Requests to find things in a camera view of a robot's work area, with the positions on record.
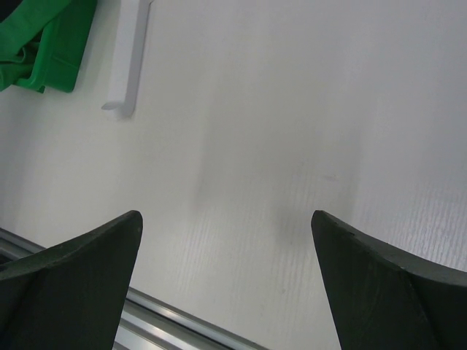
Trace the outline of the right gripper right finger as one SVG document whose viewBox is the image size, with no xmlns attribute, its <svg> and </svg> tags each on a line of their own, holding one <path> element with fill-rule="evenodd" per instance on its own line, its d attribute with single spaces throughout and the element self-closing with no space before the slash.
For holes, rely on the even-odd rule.
<svg viewBox="0 0 467 350">
<path fill-rule="evenodd" d="M 465 349 L 466 273 L 315 211 L 314 247 L 342 349 Z"/>
</svg>

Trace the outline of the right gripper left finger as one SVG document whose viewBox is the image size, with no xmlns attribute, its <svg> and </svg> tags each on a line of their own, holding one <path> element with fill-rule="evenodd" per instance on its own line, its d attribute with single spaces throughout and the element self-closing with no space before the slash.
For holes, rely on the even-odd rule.
<svg viewBox="0 0 467 350">
<path fill-rule="evenodd" d="M 129 211 L 1 265 L 1 348 L 111 349 L 142 231 Z"/>
</svg>

